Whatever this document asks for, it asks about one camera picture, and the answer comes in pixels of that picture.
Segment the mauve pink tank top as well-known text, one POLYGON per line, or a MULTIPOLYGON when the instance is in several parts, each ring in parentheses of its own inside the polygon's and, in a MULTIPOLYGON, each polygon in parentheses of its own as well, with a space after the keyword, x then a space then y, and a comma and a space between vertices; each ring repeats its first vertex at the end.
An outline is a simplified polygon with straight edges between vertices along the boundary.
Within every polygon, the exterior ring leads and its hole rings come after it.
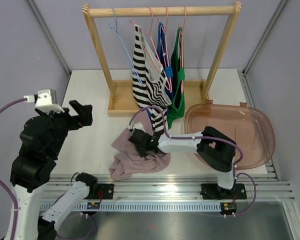
POLYGON ((133 174, 157 173, 169 166, 169 153, 141 157, 135 146, 128 141, 129 135, 130 131, 126 128, 111 144, 118 151, 108 169, 113 180, 125 180, 133 174))

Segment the black white striped tank top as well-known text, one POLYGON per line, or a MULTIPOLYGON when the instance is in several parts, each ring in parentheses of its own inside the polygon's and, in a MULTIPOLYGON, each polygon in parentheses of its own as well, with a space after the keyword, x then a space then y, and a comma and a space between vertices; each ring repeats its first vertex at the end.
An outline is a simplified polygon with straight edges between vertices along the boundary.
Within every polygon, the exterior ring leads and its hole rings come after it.
POLYGON ((167 76, 164 68, 149 46, 141 27, 134 25, 133 66, 139 74, 142 83, 132 77, 132 94, 139 108, 149 108, 148 113, 154 132, 160 132, 167 127, 168 107, 172 104, 166 91, 167 76))

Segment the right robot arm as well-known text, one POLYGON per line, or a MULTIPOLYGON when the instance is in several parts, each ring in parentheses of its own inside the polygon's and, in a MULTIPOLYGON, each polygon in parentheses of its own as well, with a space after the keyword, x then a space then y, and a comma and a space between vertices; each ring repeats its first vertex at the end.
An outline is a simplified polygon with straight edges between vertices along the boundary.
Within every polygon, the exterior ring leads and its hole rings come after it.
POLYGON ((217 183, 201 190, 204 199, 230 200, 235 194, 236 143, 217 129, 207 126, 190 134, 146 133, 133 127, 128 136, 141 157, 170 153, 192 153, 214 169, 217 183))

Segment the pink hanger of striped top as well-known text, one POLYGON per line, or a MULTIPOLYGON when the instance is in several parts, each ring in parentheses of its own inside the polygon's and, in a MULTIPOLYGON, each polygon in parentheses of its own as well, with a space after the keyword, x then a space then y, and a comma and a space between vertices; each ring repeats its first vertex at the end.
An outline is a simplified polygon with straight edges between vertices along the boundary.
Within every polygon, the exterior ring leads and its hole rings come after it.
POLYGON ((147 35, 149 35, 150 37, 150 40, 151 40, 151 44, 152 44, 152 47, 153 47, 153 50, 155 52, 155 56, 157 58, 157 60, 159 61, 160 63, 160 60, 159 60, 159 56, 157 54, 157 44, 155 44, 154 42, 154 39, 153 39, 153 36, 152 36, 152 28, 153 28, 153 23, 154 23, 154 13, 153 13, 153 10, 151 7, 147 6, 147 8, 150 10, 150 13, 151 13, 151 24, 150 24, 150 29, 149 31, 146 31, 145 33, 147 35))

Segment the light blue wire hanger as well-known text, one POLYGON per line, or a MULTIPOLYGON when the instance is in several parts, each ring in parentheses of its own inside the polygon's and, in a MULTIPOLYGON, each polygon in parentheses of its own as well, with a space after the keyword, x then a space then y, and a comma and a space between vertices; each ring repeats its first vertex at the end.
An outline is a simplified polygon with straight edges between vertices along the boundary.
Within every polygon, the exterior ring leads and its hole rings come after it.
POLYGON ((115 39, 115 42, 119 48, 119 50, 121 51, 124 59, 125 59, 125 62, 128 64, 130 70, 131 70, 131 73, 132 73, 132 76, 135 77, 137 79, 137 81, 142 84, 142 80, 141 80, 141 77, 139 76, 139 74, 137 73, 134 65, 133 65, 133 61, 130 57, 130 54, 127 50, 127 47, 120 35, 120 32, 119 32, 119 28, 118 28, 118 20, 117 20, 117 15, 116 15, 116 11, 115 9, 112 7, 112 13, 114 15, 114 23, 115 25, 114 26, 111 26, 110 24, 108 24, 108 27, 114 32, 114 39, 115 39))

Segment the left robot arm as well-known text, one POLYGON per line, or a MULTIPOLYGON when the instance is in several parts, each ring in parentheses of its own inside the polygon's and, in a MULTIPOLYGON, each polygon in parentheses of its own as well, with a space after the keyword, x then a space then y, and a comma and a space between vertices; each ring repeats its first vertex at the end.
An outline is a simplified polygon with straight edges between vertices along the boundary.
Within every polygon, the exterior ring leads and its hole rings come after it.
POLYGON ((82 172, 49 210, 39 213, 43 193, 68 133, 93 123, 92 105, 81 105, 76 100, 69 104, 76 115, 70 115, 68 108, 58 104, 36 103, 38 115, 24 124, 21 148, 10 174, 14 199, 7 240, 54 240, 72 209, 81 200, 93 199, 98 194, 98 179, 82 172))

